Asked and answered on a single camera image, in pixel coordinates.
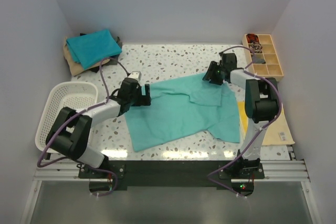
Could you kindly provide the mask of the mint green t shirt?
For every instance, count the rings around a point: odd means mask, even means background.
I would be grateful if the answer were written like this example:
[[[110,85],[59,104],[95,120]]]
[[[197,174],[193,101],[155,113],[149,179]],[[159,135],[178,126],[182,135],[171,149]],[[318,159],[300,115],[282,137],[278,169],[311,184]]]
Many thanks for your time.
[[[201,131],[219,140],[240,141],[237,101],[229,85],[211,84],[202,74],[150,85],[151,105],[125,114],[134,151],[139,152]]]

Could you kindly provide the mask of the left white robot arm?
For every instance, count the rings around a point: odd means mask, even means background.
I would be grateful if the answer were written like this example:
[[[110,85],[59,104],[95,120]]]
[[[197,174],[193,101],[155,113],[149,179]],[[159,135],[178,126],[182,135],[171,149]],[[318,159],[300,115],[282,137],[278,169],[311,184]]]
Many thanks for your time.
[[[89,145],[91,129],[125,114],[132,106],[149,105],[150,85],[141,86],[138,79],[127,77],[107,101],[82,110],[62,108],[46,138],[46,148],[90,166],[93,175],[103,178],[109,171],[108,158]]]

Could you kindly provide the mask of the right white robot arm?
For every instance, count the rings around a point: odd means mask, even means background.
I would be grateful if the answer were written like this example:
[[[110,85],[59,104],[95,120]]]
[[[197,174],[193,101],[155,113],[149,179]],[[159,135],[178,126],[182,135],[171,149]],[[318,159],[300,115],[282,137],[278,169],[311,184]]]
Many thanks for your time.
[[[247,132],[237,157],[224,167],[234,167],[237,177],[246,178],[252,173],[252,166],[259,165],[260,150],[269,125],[281,114],[282,103],[277,80],[273,77],[258,76],[237,67],[237,57],[234,53],[220,52],[219,55],[220,61],[211,61],[203,80],[217,85],[227,81],[245,90]]]

